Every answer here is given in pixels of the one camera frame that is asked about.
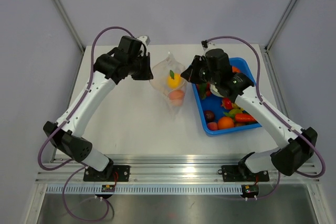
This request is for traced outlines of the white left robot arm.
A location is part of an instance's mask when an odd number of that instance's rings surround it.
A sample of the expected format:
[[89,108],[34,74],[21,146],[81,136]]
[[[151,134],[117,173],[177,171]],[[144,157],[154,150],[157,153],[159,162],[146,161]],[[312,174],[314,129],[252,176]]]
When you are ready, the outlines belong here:
[[133,80],[152,80],[148,36],[123,36],[119,45],[99,56],[91,68],[86,86],[55,123],[46,122],[43,130],[52,145],[71,159],[87,166],[96,180],[113,176],[113,161],[82,136],[104,98],[127,76]]

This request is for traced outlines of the yellow orange with leaf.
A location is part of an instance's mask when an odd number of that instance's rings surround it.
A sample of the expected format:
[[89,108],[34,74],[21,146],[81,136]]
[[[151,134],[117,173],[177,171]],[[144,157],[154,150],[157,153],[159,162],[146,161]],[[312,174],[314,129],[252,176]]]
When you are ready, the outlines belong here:
[[180,74],[175,73],[173,70],[169,71],[169,75],[166,79],[166,84],[170,89],[177,89],[182,83]]

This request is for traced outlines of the clear dotted zip top bag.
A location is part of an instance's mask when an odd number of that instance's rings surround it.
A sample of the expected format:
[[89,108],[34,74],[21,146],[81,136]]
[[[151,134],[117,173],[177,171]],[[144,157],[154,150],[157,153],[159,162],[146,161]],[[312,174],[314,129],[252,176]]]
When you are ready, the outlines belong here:
[[149,82],[164,100],[166,112],[175,118],[184,103],[186,94],[186,80],[181,76],[186,67],[169,51],[167,57],[151,70],[153,79]]

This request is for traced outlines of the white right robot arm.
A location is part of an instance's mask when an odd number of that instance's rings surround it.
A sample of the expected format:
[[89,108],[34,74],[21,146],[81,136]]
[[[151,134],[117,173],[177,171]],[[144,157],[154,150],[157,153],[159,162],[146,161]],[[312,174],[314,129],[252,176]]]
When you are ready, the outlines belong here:
[[233,72],[228,54],[222,49],[196,55],[181,77],[194,84],[212,84],[220,96],[243,108],[276,142],[274,150],[250,153],[239,161],[238,173],[242,179],[250,180],[258,172],[270,169],[291,176],[313,155],[316,131],[311,127],[303,129],[267,104],[249,77]]

